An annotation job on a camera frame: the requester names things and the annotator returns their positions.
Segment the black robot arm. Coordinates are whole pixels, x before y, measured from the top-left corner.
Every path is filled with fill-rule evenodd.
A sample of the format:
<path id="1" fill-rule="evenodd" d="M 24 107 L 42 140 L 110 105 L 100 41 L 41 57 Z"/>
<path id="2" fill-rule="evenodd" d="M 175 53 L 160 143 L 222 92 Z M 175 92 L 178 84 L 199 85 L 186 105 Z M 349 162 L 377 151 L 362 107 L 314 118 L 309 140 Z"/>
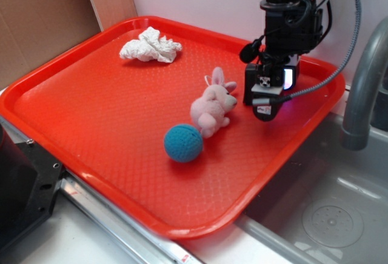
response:
<path id="1" fill-rule="evenodd" d="M 323 13 L 316 0 L 262 0 L 260 7 L 264 34 L 244 46 L 239 58 L 246 64 L 243 103 L 268 122 L 287 100 L 284 90 L 296 84 L 299 57 L 319 44 Z"/>

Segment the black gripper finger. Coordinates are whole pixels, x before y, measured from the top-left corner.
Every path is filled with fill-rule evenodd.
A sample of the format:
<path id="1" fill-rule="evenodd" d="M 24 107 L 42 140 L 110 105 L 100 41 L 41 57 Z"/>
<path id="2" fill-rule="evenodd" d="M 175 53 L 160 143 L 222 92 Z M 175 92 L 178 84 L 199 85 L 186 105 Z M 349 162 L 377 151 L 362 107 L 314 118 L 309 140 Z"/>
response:
<path id="1" fill-rule="evenodd" d="M 253 113 L 256 118 L 263 122 L 273 120 L 283 106 L 280 103 L 270 103 L 269 100 L 283 97 L 283 92 L 280 94 L 270 93 L 254 93 L 252 98 Z"/>

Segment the gripper finger with light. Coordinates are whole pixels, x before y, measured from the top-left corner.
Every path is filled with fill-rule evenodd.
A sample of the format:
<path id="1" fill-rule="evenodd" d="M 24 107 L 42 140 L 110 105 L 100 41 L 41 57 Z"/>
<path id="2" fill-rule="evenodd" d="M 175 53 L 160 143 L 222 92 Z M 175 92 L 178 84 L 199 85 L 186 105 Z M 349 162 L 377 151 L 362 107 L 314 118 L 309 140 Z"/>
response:
<path id="1" fill-rule="evenodd" d="M 289 57 L 289 62 L 284 66 L 284 85 L 283 89 L 290 90 L 296 85 L 300 71 L 300 57 L 292 55 Z"/>

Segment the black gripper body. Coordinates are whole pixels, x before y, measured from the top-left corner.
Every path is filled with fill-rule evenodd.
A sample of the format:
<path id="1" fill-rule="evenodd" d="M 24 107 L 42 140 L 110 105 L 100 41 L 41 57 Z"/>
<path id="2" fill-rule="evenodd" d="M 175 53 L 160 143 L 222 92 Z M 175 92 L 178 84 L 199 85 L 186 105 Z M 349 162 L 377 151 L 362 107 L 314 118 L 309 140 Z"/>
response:
<path id="1" fill-rule="evenodd" d="M 239 57 L 244 63 L 256 58 L 280 59 L 313 50 L 323 36 L 323 11 L 315 0 L 298 0 L 283 4 L 260 2 L 265 11 L 264 34 L 244 46 Z"/>

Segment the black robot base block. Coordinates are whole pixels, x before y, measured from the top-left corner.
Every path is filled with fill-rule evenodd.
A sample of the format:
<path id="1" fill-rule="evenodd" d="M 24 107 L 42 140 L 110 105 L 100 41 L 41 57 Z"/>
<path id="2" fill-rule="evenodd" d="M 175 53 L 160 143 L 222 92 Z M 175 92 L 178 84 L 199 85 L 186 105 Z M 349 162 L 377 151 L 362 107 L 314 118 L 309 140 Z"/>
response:
<path id="1" fill-rule="evenodd" d="M 64 168 L 37 143 L 15 143 L 1 127 L 1 252 L 53 213 Z"/>

